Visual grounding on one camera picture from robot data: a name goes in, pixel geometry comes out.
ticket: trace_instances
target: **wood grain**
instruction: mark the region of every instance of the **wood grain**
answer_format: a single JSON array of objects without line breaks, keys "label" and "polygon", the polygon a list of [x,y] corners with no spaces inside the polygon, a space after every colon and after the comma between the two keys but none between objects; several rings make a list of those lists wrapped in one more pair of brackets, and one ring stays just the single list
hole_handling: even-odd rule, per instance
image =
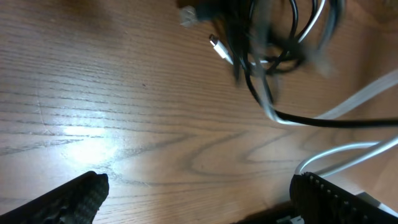
[{"label": "wood grain", "polygon": [[[395,69],[397,14],[370,2],[347,2],[330,77],[307,66],[283,78],[281,110],[315,116]],[[172,0],[3,0],[0,27],[0,213],[94,170],[111,186],[95,223],[236,222],[288,200],[295,166],[314,152],[394,132],[269,121],[208,43],[211,24],[184,29]],[[346,118],[395,116],[397,94]],[[359,179],[367,167],[334,178],[352,188],[346,177],[357,177],[398,208],[380,187],[385,167],[379,190]]]}]

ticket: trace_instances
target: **usb connector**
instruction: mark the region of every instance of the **usb connector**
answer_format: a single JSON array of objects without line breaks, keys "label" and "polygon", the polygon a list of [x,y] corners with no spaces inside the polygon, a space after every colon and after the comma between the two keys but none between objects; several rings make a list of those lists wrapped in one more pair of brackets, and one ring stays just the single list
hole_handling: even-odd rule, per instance
[{"label": "usb connector", "polygon": [[214,50],[218,53],[218,55],[222,58],[227,60],[227,62],[229,62],[231,65],[233,65],[233,61],[231,56],[229,55],[229,52],[227,50],[227,48],[223,45],[223,43],[221,43],[220,40],[218,40],[218,38],[211,34],[210,37],[210,43],[213,45]]}]

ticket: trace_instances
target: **cable plug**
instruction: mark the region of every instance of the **cable plug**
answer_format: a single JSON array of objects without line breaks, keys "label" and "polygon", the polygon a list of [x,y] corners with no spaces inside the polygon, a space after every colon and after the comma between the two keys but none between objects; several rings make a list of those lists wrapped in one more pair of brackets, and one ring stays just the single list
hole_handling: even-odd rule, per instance
[{"label": "cable plug", "polygon": [[229,52],[228,52],[227,48],[223,45],[223,43],[221,43],[221,41],[218,40],[218,38],[213,34],[211,34],[209,36],[209,39],[210,39],[210,43],[213,45],[213,48],[218,53],[218,55],[222,59],[227,60],[227,62],[229,62],[231,65],[233,65],[232,58],[229,55]]},{"label": "cable plug", "polygon": [[207,1],[196,6],[185,6],[180,9],[181,25],[191,27],[198,22],[210,21],[222,12],[221,0]]}]

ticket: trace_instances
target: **cable bundle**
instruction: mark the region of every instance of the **cable bundle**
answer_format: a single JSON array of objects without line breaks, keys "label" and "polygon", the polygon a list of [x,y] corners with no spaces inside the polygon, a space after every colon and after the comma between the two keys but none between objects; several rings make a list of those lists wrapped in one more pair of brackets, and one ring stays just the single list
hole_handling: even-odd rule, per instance
[{"label": "cable bundle", "polygon": [[[289,0],[292,8],[293,20],[290,34],[283,38],[272,28],[269,20],[264,19],[271,13],[270,0],[218,0],[200,4],[196,7],[185,7],[180,11],[182,24],[190,26],[198,21],[219,19],[223,21],[224,32],[228,42],[229,50],[215,36],[210,36],[210,42],[221,58],[233,64],[234,77],[237,81],[240,78],[240,70],[243,70],[246,84],[254,99],[264,108],[266,115],[280,124],[294,126],[318,126],[324,128],[379,128],[398,126],[398,119],[376,119],[376,120],[334,120],[346,114],[360,104],[368,101],[384,90],[398,84],[398,70],[394,70],[375,82],[358,91],[346,101],[330,111],[323,113],[316,118],[305,118],[292,114],[283,113],[274,109],[274,97],[272,96],[266,77],[276,77],[291,72],[306,61],[311,61],[311,53],[301,42],[310,32],[314,23],[321,14],[326,0],[312,0],[311,16],[306,26],[297,32],[299,13],[295,0]],[[344,9],[344,0],[329,0],[330,3],[326,25],[322,37],[317,44],[317,51],[323,50],[327,42],[335,32]],[[279,56],[261,55],[256,52],[258,49],[277,47],[281,50]],[[293,62],[294,65],[287,69],[281,69],[283,62]],[[261,79],[263,94],[259,94],[252,83],[252,78]],[[314,160],[334,154],[336,152],[369,148],[368,151],[343,161],[339,164],[327,167],[317,172],[320,176],[327,176],[365,161],[372,156],[382,153],[395,145],[398,145],[398,137],[394,136],[386,141],[380,142],[354,142],[344,146],[335,147],[316,154],[304,160],[296,169],[296,174],[303,171]]]}]

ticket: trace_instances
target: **wooden table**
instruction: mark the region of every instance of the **wooden table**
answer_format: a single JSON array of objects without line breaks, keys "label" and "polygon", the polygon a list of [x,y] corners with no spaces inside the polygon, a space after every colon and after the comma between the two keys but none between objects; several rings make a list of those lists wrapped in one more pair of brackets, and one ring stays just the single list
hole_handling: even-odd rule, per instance
[{"label": "wooden table", "polygon": [[[330,76],[311,66],[286,75],[278,108],[315,116],[395,69],[393,3],[349,0]],[[299,7],[302,25],[309,2]],[[111,186],[95,223],[235,222],[288,200],[302,159],[396,132],[269,121],[234,85],[212,32],[180,26],[173,0],[0,1],[0,213],[94,170]],[[392,88],[346,118],[396,116],[397,96]],[[337,182],[353,178],[398,209],[397,160],[392,150]]]}]

